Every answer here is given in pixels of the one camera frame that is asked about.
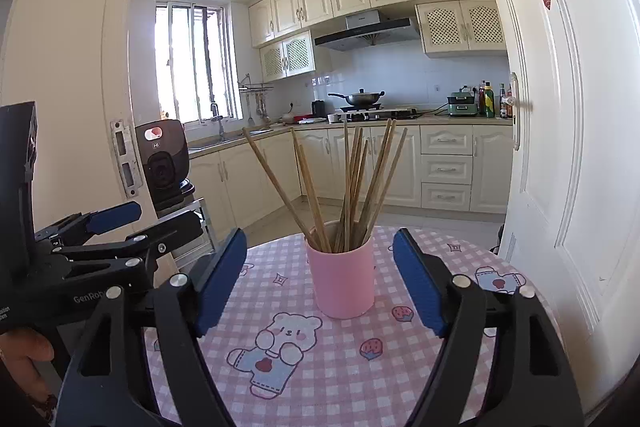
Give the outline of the person's left hand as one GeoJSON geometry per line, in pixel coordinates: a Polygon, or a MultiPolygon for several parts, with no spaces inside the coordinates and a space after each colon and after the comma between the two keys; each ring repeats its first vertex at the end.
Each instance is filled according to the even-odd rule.
{"type": "Polygon", "coordinates": [[[0,348],[2,361],[14,381],[36,402],[45,403],[50,392],[35,363],[53,360],[49,340],[32,329],[14,329],[1,336],[0,348]]]}

